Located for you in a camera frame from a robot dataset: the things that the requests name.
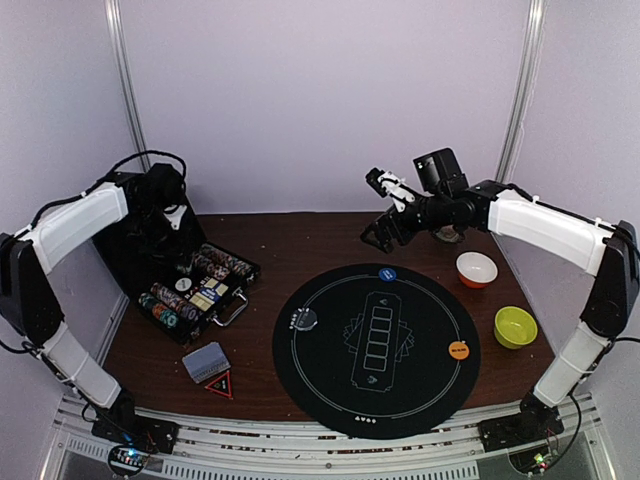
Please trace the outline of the blue small blind button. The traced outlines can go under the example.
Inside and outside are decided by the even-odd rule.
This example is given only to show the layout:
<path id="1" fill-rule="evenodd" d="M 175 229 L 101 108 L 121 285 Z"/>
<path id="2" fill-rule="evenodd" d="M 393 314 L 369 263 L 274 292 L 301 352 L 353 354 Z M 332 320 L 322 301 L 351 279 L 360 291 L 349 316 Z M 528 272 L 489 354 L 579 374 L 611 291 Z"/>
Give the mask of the blue small blind button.
<path id="1" fill-rule="evenodd" d="M 385 267 L 379 270 L 379 278 L 384 282 L 392 282 L 397 278 L 397 273 L 394 269 Z"/>

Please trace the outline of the clear acrylic dealer button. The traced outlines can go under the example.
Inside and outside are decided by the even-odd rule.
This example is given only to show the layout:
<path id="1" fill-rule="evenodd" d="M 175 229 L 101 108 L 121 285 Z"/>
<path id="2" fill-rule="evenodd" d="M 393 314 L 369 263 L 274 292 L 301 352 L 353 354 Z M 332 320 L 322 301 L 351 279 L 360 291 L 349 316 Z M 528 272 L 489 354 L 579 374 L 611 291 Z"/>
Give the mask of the clear acrylic dealer button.
<path id="1" fill-rule="evenodd" d="M 298 331 L 310 331 L 317 323 L 317 314 L 310 308 L 297 309 L 293 315 L 292 326 Z"/>

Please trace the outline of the orange big blind button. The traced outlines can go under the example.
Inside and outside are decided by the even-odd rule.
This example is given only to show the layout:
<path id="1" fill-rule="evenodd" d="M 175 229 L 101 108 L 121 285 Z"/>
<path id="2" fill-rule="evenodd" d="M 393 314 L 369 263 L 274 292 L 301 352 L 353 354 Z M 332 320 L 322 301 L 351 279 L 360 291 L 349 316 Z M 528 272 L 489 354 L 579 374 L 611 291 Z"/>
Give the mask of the orange big blind button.
<path id="1" fill-rule="evenodd" d="M 470 356 L 470 347 L 464 341 L 453 341 L 448 346 L 448 353 L 454 360 L 463 361 Z"/>

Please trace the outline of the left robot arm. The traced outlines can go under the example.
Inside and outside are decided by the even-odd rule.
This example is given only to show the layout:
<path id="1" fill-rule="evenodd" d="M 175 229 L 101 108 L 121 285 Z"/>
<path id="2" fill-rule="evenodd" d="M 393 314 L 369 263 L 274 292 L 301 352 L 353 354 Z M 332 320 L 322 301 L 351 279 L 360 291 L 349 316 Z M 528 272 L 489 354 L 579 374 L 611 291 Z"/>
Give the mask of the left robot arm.
<path id="1" fill-rule="evenodd" d="M 166 163 L 146 173 L 112 168 L 81 193 L 44 205 L 22 230 L 1 236 L 1 315 L 23 337 L 22 353 L 75 389 L 123 444 L 144 433 L 134 398 L 74 336 L 50 278 L 79 246 L 125 220 L 146 240 L 183 237 L 185 178 L 185 170 Z"/>

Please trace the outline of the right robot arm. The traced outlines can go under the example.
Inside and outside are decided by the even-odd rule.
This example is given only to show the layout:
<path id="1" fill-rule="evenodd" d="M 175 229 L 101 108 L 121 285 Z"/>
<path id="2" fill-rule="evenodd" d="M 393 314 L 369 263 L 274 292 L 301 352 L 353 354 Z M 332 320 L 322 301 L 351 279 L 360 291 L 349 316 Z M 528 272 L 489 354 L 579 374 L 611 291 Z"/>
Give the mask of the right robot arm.
<path id="1" fill-rule="evenodd" d="M 576 327 L 520 403 L 512 430 L 535 440 L 551 424 L 555 408 L 591 375 L 626 329 L 639 297 L 639 246 L 635 227 L 589 218 L 539 200 L 514 183 L 471 184 L 454 151 L 444 148 L 413 161 L 421 188 L 390 170 L 374 167 L 365 181 L 391 205 L 361 239 L 389 253 L 418 233 L 472 228 L 520 241 L 590 278 Z"/>

